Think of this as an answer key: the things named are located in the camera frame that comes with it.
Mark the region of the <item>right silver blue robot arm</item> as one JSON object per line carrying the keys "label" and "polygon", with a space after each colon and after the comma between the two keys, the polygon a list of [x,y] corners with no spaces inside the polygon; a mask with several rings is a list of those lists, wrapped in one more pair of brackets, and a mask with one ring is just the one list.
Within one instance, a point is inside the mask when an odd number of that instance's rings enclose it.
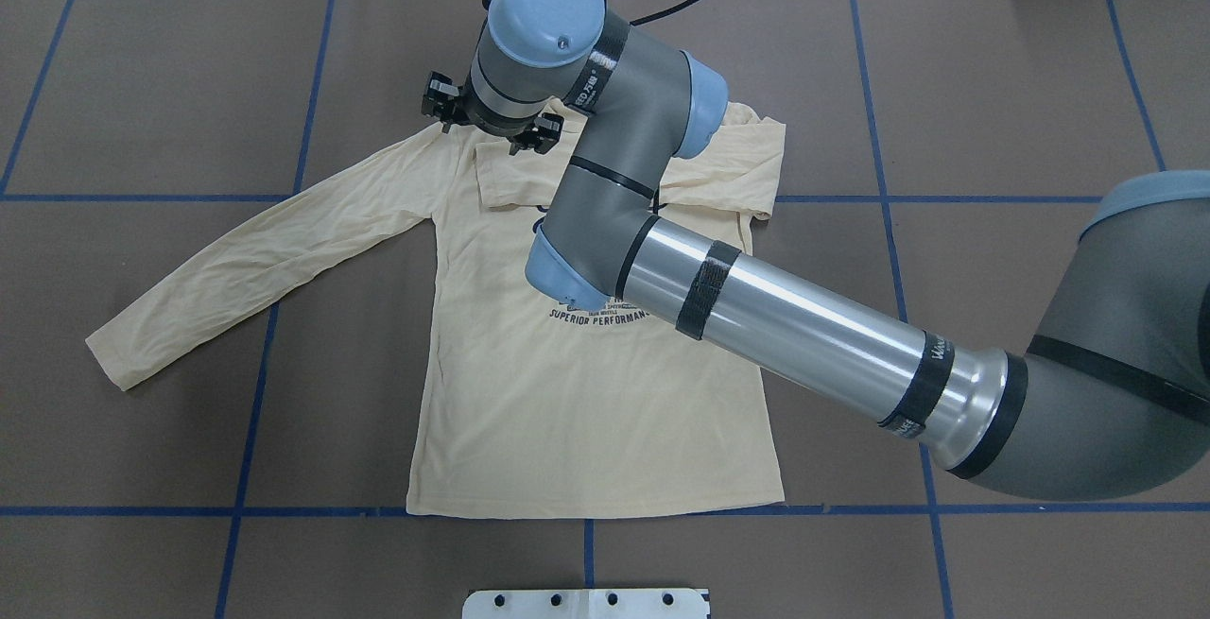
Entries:
{"label": "right silver blue robot arm", "polygon": [[924,447],[960,480],[1036,501],[1152,490],[1208,457],[1208,170],[1133,177],[1097,202],[1022,352],[973,351],[813,283],[653,206],[675,160],[721,138],[728,85],[607,0],[482,0],[461,83],[424,114],[503,138],[566,140],[528,251],[558,303],[630,301]]}

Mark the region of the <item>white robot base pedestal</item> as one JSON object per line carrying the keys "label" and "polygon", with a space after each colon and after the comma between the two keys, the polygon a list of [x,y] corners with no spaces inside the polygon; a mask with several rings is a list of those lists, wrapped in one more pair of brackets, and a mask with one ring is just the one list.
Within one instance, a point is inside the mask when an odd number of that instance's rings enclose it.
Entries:
{"label": "white robot base pedestal", "polygon": [[707,590],[605,588],[480,590],[471,592],[462,618],[710,618]]}

